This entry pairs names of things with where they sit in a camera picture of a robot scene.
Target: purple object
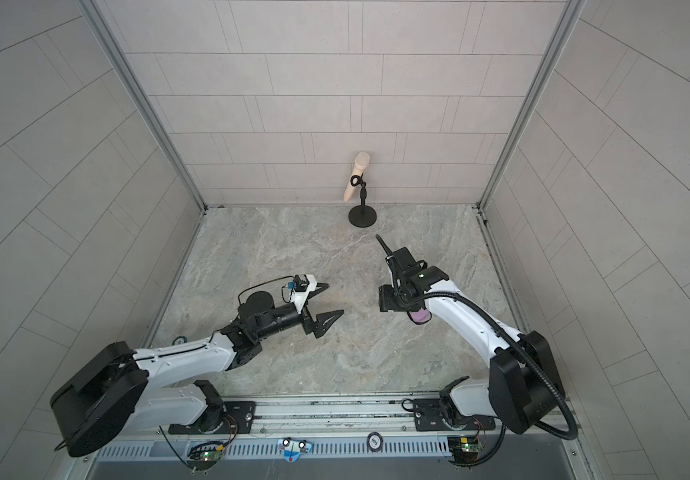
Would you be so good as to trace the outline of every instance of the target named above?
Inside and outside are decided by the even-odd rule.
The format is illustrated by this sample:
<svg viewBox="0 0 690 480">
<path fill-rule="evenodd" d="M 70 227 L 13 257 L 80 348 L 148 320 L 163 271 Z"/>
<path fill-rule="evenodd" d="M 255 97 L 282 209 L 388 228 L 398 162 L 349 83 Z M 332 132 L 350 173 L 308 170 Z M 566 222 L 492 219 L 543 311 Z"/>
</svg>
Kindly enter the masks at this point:
<svg viewBox="0 0 690 480">
<path fill-rule="evenodd" d="M 430 312 L 425 309 L 422 309 L 419 312 L 409 312 L 409 316 L 412 317 L 412 321 L 417 323 L 417 325 L 422 325 L 430 320 Z"/>
</svg>

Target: black mounting plate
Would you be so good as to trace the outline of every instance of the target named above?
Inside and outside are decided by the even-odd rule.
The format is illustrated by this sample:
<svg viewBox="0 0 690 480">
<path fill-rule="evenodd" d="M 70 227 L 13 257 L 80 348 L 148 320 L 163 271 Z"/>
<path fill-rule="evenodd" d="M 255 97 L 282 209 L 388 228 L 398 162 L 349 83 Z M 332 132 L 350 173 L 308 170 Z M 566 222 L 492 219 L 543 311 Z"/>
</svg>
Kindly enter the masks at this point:
<svg viewBox="0 0 690 480">
<path fill-rule="evenodd" d="M 471 419 L 463 428 L 450 428 L 446 426 L 441 417 L 441 407 L 438 398 L 413 398 L 415 411 L 420 412 L 420 416 L 414 416 L 414 426 L 417 432 L 455 432 L 457 430 L 478 430 L 479 423 Z M 484 430 L 494 430 L 494 417 L 486 415 L 476 415 L 475 418 L 481 422 Z"/>
<path fill-rule="evenodd" d="M 238 422 L 238 433 L 249 433 L 251 431 L 251 424 L 254 421 L 254 408 L 257 407 L 255 402 L 225 402 L 227 415 L 236 419 Z M 194 426 L 188 425 L 170 425 L 169 435 L 230 435 L 233 433 L 232 428 L 235 424 L 231 420 L 222 422 L 216 430 L 209 433 L 198 432 Z"/>
</svg>

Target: round black base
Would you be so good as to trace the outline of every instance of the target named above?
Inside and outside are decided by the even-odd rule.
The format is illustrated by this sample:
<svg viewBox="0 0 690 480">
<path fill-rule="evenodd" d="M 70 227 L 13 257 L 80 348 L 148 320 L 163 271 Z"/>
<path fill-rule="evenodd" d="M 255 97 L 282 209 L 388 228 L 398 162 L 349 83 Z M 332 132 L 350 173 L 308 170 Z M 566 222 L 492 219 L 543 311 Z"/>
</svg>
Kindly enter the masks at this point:
<svg viewBox="0 0 690 480">
<path fill-rule="evenodd" d="M 360 228 L 366 228 L 367 226 L 374 225 L 377 221 L 377 212 L 374 211 L 369 205 L 365 205 L 363 208 L 363 214 L 361 214 L 361 206 L 357 205 L 350 209 L 350 213 L 347 215 L 350 223 L 359 226 Z"/>
</svg>

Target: beige wall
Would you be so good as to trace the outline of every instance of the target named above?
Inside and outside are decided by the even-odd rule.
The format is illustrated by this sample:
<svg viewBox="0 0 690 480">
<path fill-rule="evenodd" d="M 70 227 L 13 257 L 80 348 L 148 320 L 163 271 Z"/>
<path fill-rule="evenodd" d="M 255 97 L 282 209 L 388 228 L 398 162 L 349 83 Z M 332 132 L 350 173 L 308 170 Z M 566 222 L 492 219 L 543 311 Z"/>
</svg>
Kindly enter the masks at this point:
<svg viewBox="0 0 690 480">
<path fill-rule="evenodd" d="M 563 2 L 99 0 L 208 204 L 479 200 Z"/>
<path fill-rule="evenodd" d="M 0 1 L 0 478 L 43 479 L 48 400 L 138 346 L 198 216 L 73 2 Z"/>
<path fill-rule="evenodd" d="M 486 215 L 605 477 L 690 478 L 690 2 L 586 4 Z"/>
</svg>

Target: metal corner post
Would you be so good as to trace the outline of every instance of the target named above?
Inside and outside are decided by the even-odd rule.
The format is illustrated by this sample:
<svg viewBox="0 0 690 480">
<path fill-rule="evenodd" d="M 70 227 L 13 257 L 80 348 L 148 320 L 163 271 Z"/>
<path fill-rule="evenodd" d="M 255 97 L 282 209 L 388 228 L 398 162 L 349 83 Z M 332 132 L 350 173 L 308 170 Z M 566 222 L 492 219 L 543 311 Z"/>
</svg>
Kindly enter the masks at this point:
<svg viewBox="0 0 690 480">
<path fill-rule="evenodd" d="M 513 127 L 508 133 L 508 138 L 503 146 L 503 151 L 500 153 L 499 159 L 492 170 L 492 177 L 489 178 L 489 182 L 486 184 L 484 193 L 479 202 L 479 209 L 485 211 L 486 207 L 489 206 L 489 202 L 492 201 L 492 195 L 494 194 L 494 189 L 497 186 L 497 182 L 503 176 L 505 170 L 505 165 L 508 160 L 513 156 L 515 151 L 515 146 L 519 143 L 521 134 L 526 127 L 527 121 L 532 115 L 532 111 L 535 110 L 537 106 L 537 101 L 540 100 L 540 95 L 542 91 L 545 90 L 545 86 L 548 84 L 548 79 L 550 78 L 553 68 L 556 67 L 556 63 L 559 61 L 559 56 L 561 56 L 561 50 L 564 48 L 566 41 L 569 39 L 572 29 L 577 23 L 577 18 L 580 17 L 580 10 L 582 10 L 582 5 L 585 0 L 568 0 L 566 3 L 561 17 L 556 24 L 556 29 L 553 31 L 548 47 L 545 50 L 545 54 L 542 56 L 542 62 L 537 68 L 537 73 L 532 79 L 532 84 L 530 85 L 529 91 L 527 91 L 524 97 L 524 103 L 521 105 L 519 114 L 513 122 Z"/>
<path fill-rule="evenodd" d="M 129 92 L 131 100 L 134 101 L 134 104 L 137 106 L 137 110 L 140 112 L 142 119 L 148 125 L 150 132 L 153 134 L 153 138 L 160 146 L 161 151 L 163 151 L 166 158 L 175 167 L 177 175 L 185 182 L 185 185 L 190 191 L 191 196 L 194 200 L 196 200 L 196 204 L 201 209 L 201 212 L 203 212 L 206 205 L 204 198 L 201 197 L 201 193 L 193 183 L 193 179 L 187 173 L 185 164 L 180 158 L 180 155 L 177 153 L 175 146 L 171 143 L 171 140 L 158 119 L 153 106 L 150 104 L 150 101 L 148 101 L 148 96 L 142 91 L 142 87 L 140 86 L 137 77 L 135 77 L 134 72 L 131 71 L 131 67 L 126 61 L 124 53 L 120 50 L 118 43 L 115 41 L 107 22 L 97 8 L 97 5 L 95 5 L 94 0 L 75 0 L 75 2 L 76 5 L 78 5 L 78 9 L 81 11 L 81 14 L 84 15 L 86 22 L 89 24 L 90 30 L 94 33 L 94 36 L 100 43 L 103 52 L 108 57 L 110 64 L 118 74 L 120 82 Z"/>
</svg>

